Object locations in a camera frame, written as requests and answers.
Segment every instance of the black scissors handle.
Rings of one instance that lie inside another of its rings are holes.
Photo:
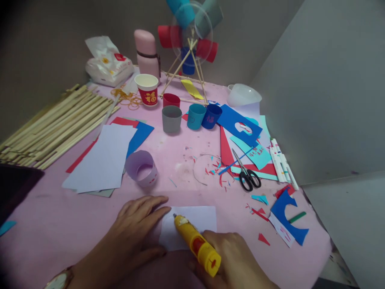
[[[239,174],[239,181],[241,183],[242,188],[244,188],[246,191],[252,191],[253,187],[255,188],[261,187],[261,179],[257,176],[255,172],[253,172],[250,169],[247,170],[247,174],[245,174],[244,171],[242,171]]]

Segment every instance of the green marker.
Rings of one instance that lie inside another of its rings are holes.
[[[298,215],[296,215],[295,217],[291,218],[289,220],[289,223],[294,223],[296,220],[302,218],[304,215],[306,215],[306,212],[302,212],[302,213],[299,213]]]

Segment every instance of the white paper scrap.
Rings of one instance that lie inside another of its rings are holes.
[[[77,193],[119,188],[128,145],[136,128],[111,124],[103,126],[90,152],[64,181],[62,187]]]
[[[293,235],[286,230],[286,228],[282,225],[282,223],[277,219],[277,217],[273,213],[270,213],[269,221],[273,224],[278,235],[281,236],[281,238],[285,241],[286,245],[288,245],[290,248],[295,241]]]
[[[159,244],[164,246],[168,251],[189,250],[186,242],[175,228],[173,214],[186,217],[201,234],[205,230],[217,231],[217,214],[215,207],[171,207],[171,211],[162,219],[162,231],[159,237]]]

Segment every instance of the gray paper cup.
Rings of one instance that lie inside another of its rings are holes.
[[[163,131],[176,133],[180,131],[182,111],[177,106],[165,106],[162,109]]]

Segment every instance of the yellow glue gun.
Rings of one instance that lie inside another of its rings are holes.
[[[214,277],[221,265],[221,256],[184,216],[174,214],[174,218],[176,229],[198,259],[199,264],[211,277]]]

